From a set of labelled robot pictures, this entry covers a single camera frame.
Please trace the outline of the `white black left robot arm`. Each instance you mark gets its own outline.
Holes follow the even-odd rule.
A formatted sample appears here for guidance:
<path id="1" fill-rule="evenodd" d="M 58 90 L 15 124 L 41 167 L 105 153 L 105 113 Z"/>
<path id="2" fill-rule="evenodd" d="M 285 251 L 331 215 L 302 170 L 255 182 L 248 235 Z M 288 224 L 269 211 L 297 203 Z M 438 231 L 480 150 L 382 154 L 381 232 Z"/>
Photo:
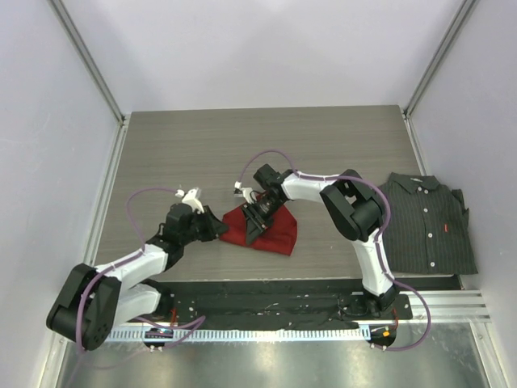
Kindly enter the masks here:
<path id="1" fill-rule="evenodd" d="M 172 205 L 158 232 L 141 249 L 98 267 L 73 267 L 48 313 L 47 328 L 93 351 L 113 327 L 138 317 L 166 321 L 174 298 L 153 276 L 176 265 L 188 244 L 211 242 L 228 229 L 208 206 L 197 211 Z"/>

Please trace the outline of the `red cloth napkin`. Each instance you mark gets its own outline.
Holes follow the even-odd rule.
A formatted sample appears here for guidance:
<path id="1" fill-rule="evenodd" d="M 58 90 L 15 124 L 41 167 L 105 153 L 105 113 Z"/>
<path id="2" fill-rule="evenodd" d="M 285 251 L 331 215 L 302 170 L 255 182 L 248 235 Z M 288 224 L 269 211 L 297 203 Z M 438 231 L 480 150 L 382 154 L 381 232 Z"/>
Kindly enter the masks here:
<path id="1" fill-rule="evenodd" d="M 223 222 L 229 229 L 219 239 L 225 243 L 253 248 L 257 251 L 290 256 L 297 241 L 297 221 L 285 205 L 273 214 L 272 220 L 272 226 L 264 234 L 250 245 L 246 245 L 246 220 L 243 212 L 235 208 L 223 216 Z"/>

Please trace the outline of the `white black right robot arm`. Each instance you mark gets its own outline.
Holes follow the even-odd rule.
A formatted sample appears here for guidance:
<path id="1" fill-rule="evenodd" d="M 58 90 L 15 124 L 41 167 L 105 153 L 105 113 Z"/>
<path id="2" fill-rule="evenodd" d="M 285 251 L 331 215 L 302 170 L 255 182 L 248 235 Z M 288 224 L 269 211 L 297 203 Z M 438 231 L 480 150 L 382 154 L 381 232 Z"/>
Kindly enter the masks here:
<path id="1" fill-rule="evenodd" d="M 255 199 L 252 191 L 235 183 L 246 203 L 241 207 L 246 221 L 245 244 L 258 240 L 273 226 L 273 215 L 288 201 L 307 200 L 325 206 L 337 231 L 351 242 L 362 273 L 360 317 L 385 318 L 393 311 L 397 286 L 382 242 L 390 211 L 376 186 L 367 185 L 354 170 L 343 175 L 305 175 L 287 170 L 280 173 L 262 165 L 254 180 L 263 189 Z"/>

